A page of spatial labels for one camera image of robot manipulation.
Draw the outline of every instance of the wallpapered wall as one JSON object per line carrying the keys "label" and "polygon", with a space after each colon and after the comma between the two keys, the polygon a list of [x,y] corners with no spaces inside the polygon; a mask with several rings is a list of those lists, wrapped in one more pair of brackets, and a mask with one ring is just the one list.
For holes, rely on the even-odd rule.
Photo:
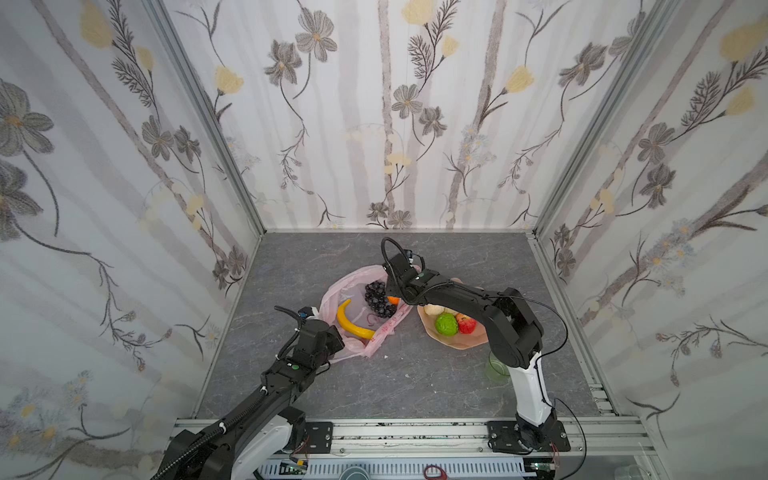
{"label": "wallpapered wall", "polygon": [[763,478],[768,7],[685,2],[541,237],[676,480]]}
{"label": "wallpapered wall", "polygon": [[144,478],[256,237],[138,2],[0,7],[0,465]]}
{"label": "wallpapered wall", "polygon": [[531,227],[646,0],[166,0],[267,227]]}

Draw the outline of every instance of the red scissors handle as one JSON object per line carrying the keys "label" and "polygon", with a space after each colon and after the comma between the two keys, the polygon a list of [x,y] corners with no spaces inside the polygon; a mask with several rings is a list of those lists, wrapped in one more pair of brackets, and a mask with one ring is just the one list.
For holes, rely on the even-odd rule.
{"label": "red scissors handle", "polygon": [[[437,470],[438,472],[436,474],[434,472],[428,473],[429,469],[431,468]],[[445,470],[438,467],[437,465],[427,465],[424,467],[424,478],[426,478],[426,480],[448,480],[448,474],[445,473]]]}

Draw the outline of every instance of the pink plastic bag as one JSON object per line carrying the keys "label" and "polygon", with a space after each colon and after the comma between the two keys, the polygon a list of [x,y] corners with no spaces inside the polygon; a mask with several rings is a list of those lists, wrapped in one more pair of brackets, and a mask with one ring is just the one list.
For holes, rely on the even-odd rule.
{"label": "pink plastic bag", "polygon": [[[364,266],[334,283],[323,295],[320,304],[319,317],[329,325],[336,325],[339,333],[344,338],[344,350],[338,352],[331,362],[338,362],[354,356],[369,357],[379,349],[384,339],[395,332],[395,326],[408,315],[411,306],[400,302],[395,315],[382,319],[373,314],[366,303],[366,285],[377,280],[386,282],[386,271],[381,265]],[[352,299],[346,306],[346,318],[357,326],[375,330],[376,334],[367,345],[360,337],[347,332],[339,325],[336,319],[336,311],[345,300]]]}

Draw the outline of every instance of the gray table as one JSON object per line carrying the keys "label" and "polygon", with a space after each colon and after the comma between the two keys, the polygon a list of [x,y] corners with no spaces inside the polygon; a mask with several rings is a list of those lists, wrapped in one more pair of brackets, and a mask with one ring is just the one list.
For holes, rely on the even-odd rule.
{"label": "gray table", "polygon": [[[295,310],[318,306],[333,282],[382,262],[379,242],[386,234],[423,254],[429,268],[489,290],[513,286],[552,304],[521,233],[268,233],[243,286],[198,417],[224,415],[259,385],[259,374],[295,326],[274,305]],[[560,345],[560,320],[544,307],[531,307],[545,329],[545,352]],[[499,386],[485,376],[488,352],[487,345],[456,350],[436,342],[413,309],[372,358],[335,363],[296,407],[310,418],[513,416],[511,384]],[[576,415],[597,415],[570,344],[542,363],[551,399],[563,399]]]}

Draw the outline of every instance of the grapes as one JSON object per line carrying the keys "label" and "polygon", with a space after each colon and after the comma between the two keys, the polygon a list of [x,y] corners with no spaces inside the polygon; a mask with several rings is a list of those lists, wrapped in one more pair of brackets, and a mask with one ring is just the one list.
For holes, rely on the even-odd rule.
{"label": "grapes", "polygon": [[386,298],[386,285],[384,282],[371,282],[366,285],[366,303],[373,313],[382,318],[389,318],[397,311],[397,306],[392,305]]}

